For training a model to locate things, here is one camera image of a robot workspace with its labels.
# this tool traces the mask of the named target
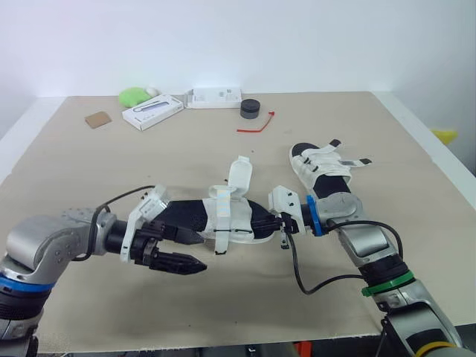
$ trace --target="blue ring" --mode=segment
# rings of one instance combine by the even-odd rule
[[[7,287],[18,292],[46,292],[54,287],[54,283],[45,285],[27,284],[11,280],[4,275],[0,275],[0,288],[3,289],[3,287]]]
[[[316,209],[317,204],[311,195],[308,195],[306,197],[306,200],[307,200],[307,205],[309,206],[309,212],[311,212],[312,221],[314,222],[316,236],[320,237],[323,234],[321,229],[321,223],[319,222],[319,213],[318,213],[318,210]]]

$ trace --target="yellow object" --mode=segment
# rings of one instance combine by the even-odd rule
[[[441,348],[441,347],[456,347],[456,346],[453,345],[453,344],[450,344],[449,342],[444,342],[444,341],[431,342],[431,343],[426,344],[425,346],[421,347],[415,353],[415,357],[422,357],[426,353],[430,352],[431,350],[434,350],[435,348]]]
[[[448,145],[451,143],[454,139],[457,138],[458,132],[456,130],[434,130],[432,129],[431,132],[433,132],[437,138],[440,139],[442,143],[445,145]]]

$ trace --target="red zip tie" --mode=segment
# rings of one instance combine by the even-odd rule
[[[262,132],[268,126],[271,119],[274,117],[274,112],[268,112],[268,114],[269,114],[268,121],[266,121],[265,125],[263,125],[263,128],[255,129],[255,130],[237,129],[237,131],[238,132]]]

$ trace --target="green ring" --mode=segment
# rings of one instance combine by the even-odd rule
[[[402,284],[408,282],[409,280],[412,280],[413,278],[414,278],[414,273],[412,273],[411,271],[407,271],[403,275],[400,275],[399,277],[396,277],[395,279],[389,280],[385,283],[363,288],[362,294],[364,296],[375,295],[379,292],[383,292],[384,290],[389,290],[389,289],[401,286]]]

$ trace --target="green sponge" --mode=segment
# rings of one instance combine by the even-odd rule
[[[119,102],[126,108],[132,108],[152,98],[143,88],[132,87],[124,89],[119,94]]]

